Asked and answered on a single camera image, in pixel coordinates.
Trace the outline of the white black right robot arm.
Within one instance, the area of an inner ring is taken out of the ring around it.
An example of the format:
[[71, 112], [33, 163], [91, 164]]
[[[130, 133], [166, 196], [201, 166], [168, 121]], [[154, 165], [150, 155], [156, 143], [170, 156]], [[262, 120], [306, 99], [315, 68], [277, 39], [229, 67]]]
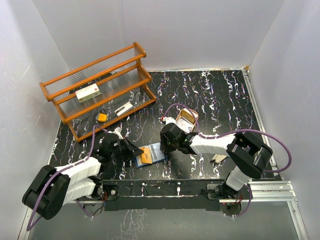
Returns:
[[174, 123], [166, 124], [160, 131], [160, 149], [165, 153], [178, 150], [186, 155], [213, 154], [231, 158], [234, 170], [223, 184], [207, 190], [214, 197], [230, 199], [239, 195], [248, 182], [262, 177], [273, 154], [269, 146], [249, 131], [210, 138], [195, 132], [185, 133]]

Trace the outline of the blue leather card holder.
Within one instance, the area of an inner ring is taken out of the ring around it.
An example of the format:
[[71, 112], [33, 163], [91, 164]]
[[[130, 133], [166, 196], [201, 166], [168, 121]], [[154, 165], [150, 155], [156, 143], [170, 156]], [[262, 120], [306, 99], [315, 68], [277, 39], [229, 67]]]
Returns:
[[166, 159], [164, 152], [161, 150], [160, 142], [141, 146], [139, 149], [142, 150], [143, 153], [135, 157], [135, 166], [137, 169], [163, 162]]

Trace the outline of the gold VIP credit card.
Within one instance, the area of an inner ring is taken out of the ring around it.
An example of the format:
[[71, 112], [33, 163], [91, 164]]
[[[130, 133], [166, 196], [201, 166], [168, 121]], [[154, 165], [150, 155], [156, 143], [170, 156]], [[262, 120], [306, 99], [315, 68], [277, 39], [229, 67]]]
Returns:
[[152, 164], [153, 160], [151, 150], [148, 147], [141, 147], [140, 149], [143, 151], [141, 154], [141, 162], [143, 164]]

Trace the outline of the grey striped credit card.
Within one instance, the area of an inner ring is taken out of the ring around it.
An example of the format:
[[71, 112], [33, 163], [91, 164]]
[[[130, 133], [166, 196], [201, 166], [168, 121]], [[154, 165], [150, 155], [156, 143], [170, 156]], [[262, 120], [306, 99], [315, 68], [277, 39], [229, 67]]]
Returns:
[[160, 149], [160, 146], [161, 146], [161, 144], [159, 142], [151, 144], [149, 146], [150, 151], [151, 151], [151, 158], [152, 158], [152, 162], [153, 163], [158, 162], [158, 161], [163, 159], [162, 151]]

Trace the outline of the stack of credit cards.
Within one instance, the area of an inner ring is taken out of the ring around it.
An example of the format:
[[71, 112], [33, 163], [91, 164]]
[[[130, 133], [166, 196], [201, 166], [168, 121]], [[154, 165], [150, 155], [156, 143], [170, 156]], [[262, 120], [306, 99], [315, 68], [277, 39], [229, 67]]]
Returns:
[[193, 130], [194, 122], [194, 117], [187, 111], [182, 111], [176, 119], [176, 125], [185, 133], [190, 133]]

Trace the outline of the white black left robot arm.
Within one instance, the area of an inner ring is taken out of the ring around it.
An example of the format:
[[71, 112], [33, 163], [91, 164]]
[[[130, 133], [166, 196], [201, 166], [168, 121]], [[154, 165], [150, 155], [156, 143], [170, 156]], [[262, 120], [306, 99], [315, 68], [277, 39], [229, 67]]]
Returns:
[[127, 161], [144, 153], [120, 133], [108, 132], [89, 157], [65, 166], [43, 166], [22, 197], [22, 203], [46, 220], [52, 219], [67, 203], [89, 196], [103, 195], [103, 187], [95, 177], [107, 161]]

